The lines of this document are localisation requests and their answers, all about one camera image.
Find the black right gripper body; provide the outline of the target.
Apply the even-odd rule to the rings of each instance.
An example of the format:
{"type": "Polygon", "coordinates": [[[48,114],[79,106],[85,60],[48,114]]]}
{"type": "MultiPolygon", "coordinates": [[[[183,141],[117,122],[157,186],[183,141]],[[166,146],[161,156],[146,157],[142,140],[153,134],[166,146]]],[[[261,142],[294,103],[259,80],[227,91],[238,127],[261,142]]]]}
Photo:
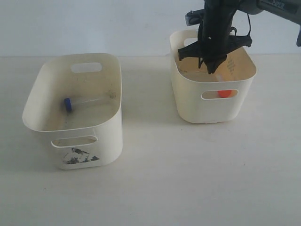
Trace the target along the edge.
{"type": "Polygon", "coordinates": [[[206,60],[226,57],[228,53],[243,47],[250,47],[250,33],[237,35],[232,21],[243,0],[206,0],[205,14],[198,24],[197,41],[178,49],[179,60],[187,57],[206,57],[206,60]]]}

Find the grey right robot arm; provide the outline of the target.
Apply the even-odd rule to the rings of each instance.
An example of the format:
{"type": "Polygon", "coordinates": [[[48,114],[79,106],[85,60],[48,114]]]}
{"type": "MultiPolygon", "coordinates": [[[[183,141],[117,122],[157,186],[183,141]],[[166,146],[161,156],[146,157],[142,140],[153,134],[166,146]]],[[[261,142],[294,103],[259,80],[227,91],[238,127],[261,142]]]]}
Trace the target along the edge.
{"type": "Polygon", "coordinates": [[[212,74],[229,53],[250,47],[253,41],[249,33],[231,35],[231,32],[237,32],[232,26],[237,11],[248,16],[267,11],[295,24],[301,23],[299,0],[206,0],[203,9],[185,15],[187,26],[198,25],[197,41],[178,49],[179,60],[196,58],[198,66],[205,64],[208,74],[212,74]]]}

